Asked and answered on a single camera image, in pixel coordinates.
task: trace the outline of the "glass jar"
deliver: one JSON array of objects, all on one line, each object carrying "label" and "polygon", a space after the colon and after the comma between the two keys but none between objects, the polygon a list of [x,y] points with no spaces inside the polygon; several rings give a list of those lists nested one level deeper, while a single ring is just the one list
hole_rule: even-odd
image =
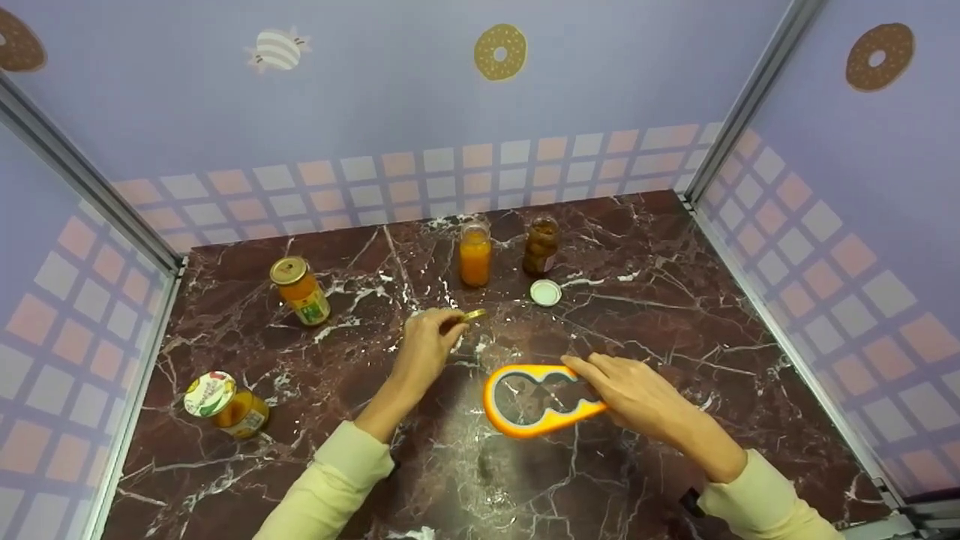
[{"label": "glass jar", "polygon": [[280,297],[307,326],[323,324],[330,316],[330,302],[310,265],[302,257],[284,257],[270,268],[270,280],[276,283]]},{"label": "glass jar", "polygon": [[186,411],[208,418],[217,428],[238,439],[256,435],[270,418],[270,408],[236,379],[222,371],[211,371],[190,383],[183,396]]},{"label": "glass jar", "polygon": [[490,280],[492,245],[490,227],[482,221],[470,221],[460,230],[460,279],[471,287],[482,287]]},{"label": "glass jar", "polygon": [[538,215],[527,228],[523,271],[532,278],[541,278],[553,268],[559,249],[560,224],[547,214]]}]

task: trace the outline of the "donut decal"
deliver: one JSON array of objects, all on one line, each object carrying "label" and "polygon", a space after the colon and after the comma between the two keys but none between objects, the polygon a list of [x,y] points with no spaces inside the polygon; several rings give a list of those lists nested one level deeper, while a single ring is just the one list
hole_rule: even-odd
[{"label": "donut decal", "polygon": [[250,53],[247,64],[260,74],[267,69],[289,71],[300,64],[301,53],[310,52],[309,40],[309,37],[297,34],[297,27],[291,28],[290,32],[264,30],[256,37],[256,47],[247,47]]},{"label": "donut decal", "polygon": [[46,62],[43,45],[30,27],[0,8],[0,71],[37,71]]},{"label": "donut decal", "polygon": [[527,38],[512,24],[491,26],[473,45],[473,63],[488,81],[506,81],[527,62]]},{"label": "donut decal", "polygon": [[884,89],[906,71],[913,49],[910,27],[899,22],[876,26],[853,44],[847,56],[847,82],[861,92]]}]

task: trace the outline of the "gold jar lid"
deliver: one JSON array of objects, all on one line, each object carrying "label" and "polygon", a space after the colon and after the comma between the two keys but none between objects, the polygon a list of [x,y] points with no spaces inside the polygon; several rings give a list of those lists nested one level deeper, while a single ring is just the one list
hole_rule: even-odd
[{"label": "gold jar lid", "polygon": [[307,264],[303,257],[284,257],[270,267],[270,281],[278,285],[292,285],[306,275]]},{"label": "gold jar lid", "polygon": [[468,311],[467,313],[464,313],[463,317],[460,318],[460,322],[468,323],[470,321],[479,319],[480,317],[483,317],[486,314],[487,314],[487,311],[485,309],[475,309],[473,311]]}]

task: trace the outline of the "yellow label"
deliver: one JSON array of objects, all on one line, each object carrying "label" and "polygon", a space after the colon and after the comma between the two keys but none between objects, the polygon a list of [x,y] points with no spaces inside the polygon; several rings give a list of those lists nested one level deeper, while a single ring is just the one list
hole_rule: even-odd
[{"label": "yellow label", "polygon": [[290,309],[307,326],[317,326],[330,316],[330,302],[326,300],[320,288],[310,293],[306,298],[291,300],[289,304]]}]

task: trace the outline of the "orange liquid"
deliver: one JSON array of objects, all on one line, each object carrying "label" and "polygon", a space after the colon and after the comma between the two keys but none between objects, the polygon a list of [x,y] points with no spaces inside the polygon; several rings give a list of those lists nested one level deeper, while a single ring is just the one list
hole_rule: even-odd
[{"label": "orange liquid", "polygon": [[291,283],[289,285],[279,285],[277,289],[280,291],[280,296],[283,297],[283,300],[287,302],[293,302],[295,300],[303,300],[304,298],[313,294],[313,291],[317,290],[319,286],[317,285],[317,278],[310,272],[307,272],[303,275],[302,278],[296,283]]},{"label": "orange liquid", "polygon": [[460,279],[471,287],[490,280],[490,239],[480,231],[467,231],[460,239]]},{"label": "orange liquid", "polygon": [[[230,401],[227,407],[214,415],[211,420],[217,428],[232,428],[243,421],[251,409],[259,412],[264,417],[270,417],[270,408],[263,400],[254,396],[250,390],[237,390],[236,395],[233,396],[233,400]],[[252,437],[254,434],[255,431],[252,431],[249,435],[242,438]]]}]

